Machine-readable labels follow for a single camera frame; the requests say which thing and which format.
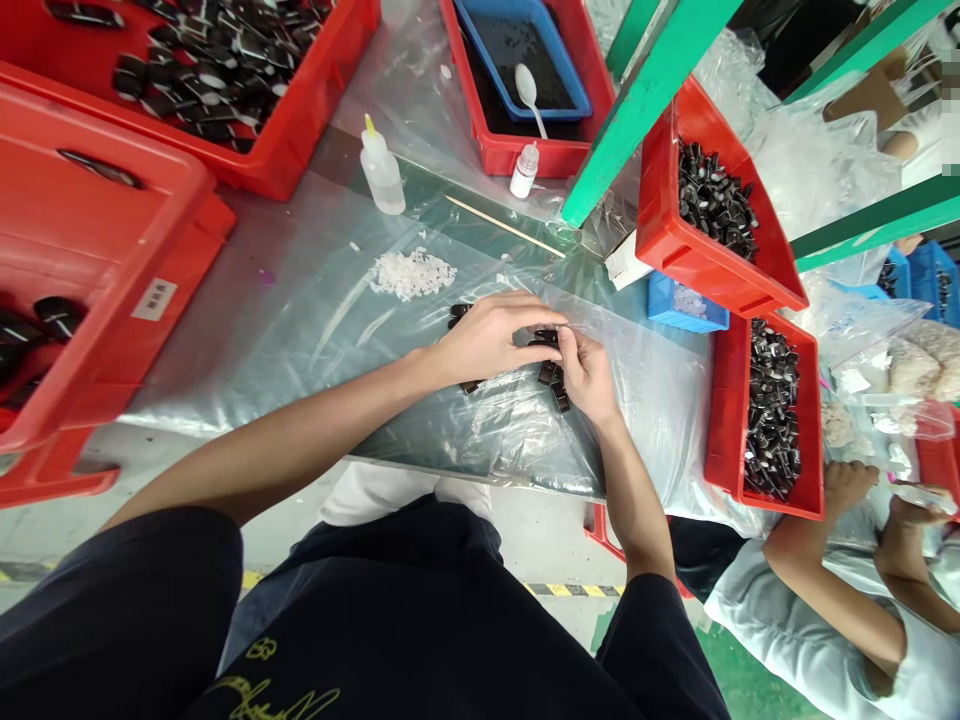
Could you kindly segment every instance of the dark pants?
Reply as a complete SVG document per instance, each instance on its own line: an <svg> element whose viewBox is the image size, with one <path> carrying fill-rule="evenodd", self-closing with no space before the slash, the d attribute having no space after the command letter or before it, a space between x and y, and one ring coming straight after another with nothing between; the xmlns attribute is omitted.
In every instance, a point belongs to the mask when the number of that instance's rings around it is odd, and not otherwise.
<svg viewBox="0 0 960 720"><path fill-rule="evenodd" d="M707 601L746 542L726 525L678 517L670 520L670 539L677 579L700 602Z"/></svg>

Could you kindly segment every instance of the worker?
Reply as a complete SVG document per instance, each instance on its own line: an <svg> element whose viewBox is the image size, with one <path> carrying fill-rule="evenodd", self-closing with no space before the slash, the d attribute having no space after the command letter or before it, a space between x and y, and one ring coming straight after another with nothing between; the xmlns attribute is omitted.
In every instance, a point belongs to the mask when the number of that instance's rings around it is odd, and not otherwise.
<svg viewBox="0 0 960 720"><path fill-rule="evenodd" d="M925 529L949 516L893 496L872 557L828 547L878 478L872 466L830 463L823 522L784 515L766 542L674 519L677 574L709 617L830 717L957 720L960 613L923 556Z"/></svg>
<svg viewBox="0 0 960 720"><path fill-rule="evenodd" d="M560 326L559 351L514 346L538 325ZM410 474L390 487L351 473L237 605L243 525L427 394L546 360L596 430L626 555L596 660L503 567L489 500L466 481ZM160 474L0 616L0 708L98 720L729 718L605 350L524 291L480 300L437 344Z"/></svg>

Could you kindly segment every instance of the forearm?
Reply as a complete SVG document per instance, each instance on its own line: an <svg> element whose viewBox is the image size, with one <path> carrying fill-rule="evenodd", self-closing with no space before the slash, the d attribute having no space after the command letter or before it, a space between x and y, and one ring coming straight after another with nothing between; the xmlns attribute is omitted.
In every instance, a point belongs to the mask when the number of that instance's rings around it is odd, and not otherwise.
<svg viewBox="0 0 960 720"><path fill-rule="evenodd" d="M596 422L607 513L627 562L627 581L644 573L675 577L667 519L647 468L619 414Z"/></svg>
<svg viewBox="0 0 960 720"><path fill-rule="evenodd" d="M923 557L922 527L887 522L874 561L890 594L931 625L960 633L960 613L934 590Z"/></svg>
<svg viewBox="0 0 960 720"><path fill-rule="evenodd" d="M906 654L903 623L823 567L837 519L830 510L821 523L785 516L770 533L763 554L787 587L884 674L895 677Z"/></svg>
<svg viewBox="0 0 960 720"><path fill-rule="evenodd" d="M416 350L213 440L147 485L105 527L182 505L213 507L243 525L445 382L429 350Z"/></svg>

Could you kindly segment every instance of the hand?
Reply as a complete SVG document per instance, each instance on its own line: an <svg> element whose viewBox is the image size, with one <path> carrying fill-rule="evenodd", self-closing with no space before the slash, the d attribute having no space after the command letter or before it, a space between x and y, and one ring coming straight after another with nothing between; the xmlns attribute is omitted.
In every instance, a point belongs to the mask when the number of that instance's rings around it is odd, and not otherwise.
<svg viewBox="0 0 960 720"><path fill-rule="evenodd" d="M873 465L831 462L823 478L827 513L839 518L863 500L879 481L880 470Z"/></svg>
<svg viewBox="0 0 960 720"><path fill-rule="evenodd" d="M898 485L912 485L914 483L897 483ZM918 485L924 490L928 490L941 497L952 497L949 490L937 485ZM930 507L921 507L908 503L903 498L894 495L890 498L890 520L889 522L901 525L903 527L927 527L933 525L944 525L952 516L945 513L936 505Z"/></svg>
<svg viewBox="0 0 960 720"><path fill-rule="evenodd" d="M534 325L564 325L567 319L526 290L490 295L477 301L459 323L429 348L431 368L444 386L486 380L530 363L560 362L545 345L518 348L513 334Z"/></svg>
<svg viewBox="0 0 960 720"><path fill-rule="evenodd" d="M594 424L621 417L603 345L571 327L560 328L558 335L563 384L573 404Z"/></svg>

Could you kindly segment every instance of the green metal frame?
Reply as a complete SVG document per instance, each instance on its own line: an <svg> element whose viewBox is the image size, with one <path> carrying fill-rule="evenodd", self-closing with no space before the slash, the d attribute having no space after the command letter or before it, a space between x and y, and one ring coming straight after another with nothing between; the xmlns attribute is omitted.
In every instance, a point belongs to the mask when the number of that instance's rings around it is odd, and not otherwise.
<svg viewBox="0 0 960 720"><path fill-rule="evenodd" d="M741 0L679 0L637 63L574 181L561 216L580 227Z"/></svg>
<svg viewBox="0 0 960 720"><path fill-rule="evenodd" d="M960 219L960 177L938 175L797 238L800 272Z"/></svg>
<svg viewBox="0 0 960 720"><path fill-rule="evenodd" d="M868 72L952 0L896 0L787 98L791 103L851 72Z"/></svg>
<svg viewBox="0 0 960 720"><path fill-rule="evenodd" d="M613 79L619 81L627 71L633 54L647 31L647 26L653 20L654 13L660 6L660 0L633 0L627 8L623 22L613 39L610 52L607 53L607 70Z"/></svg>

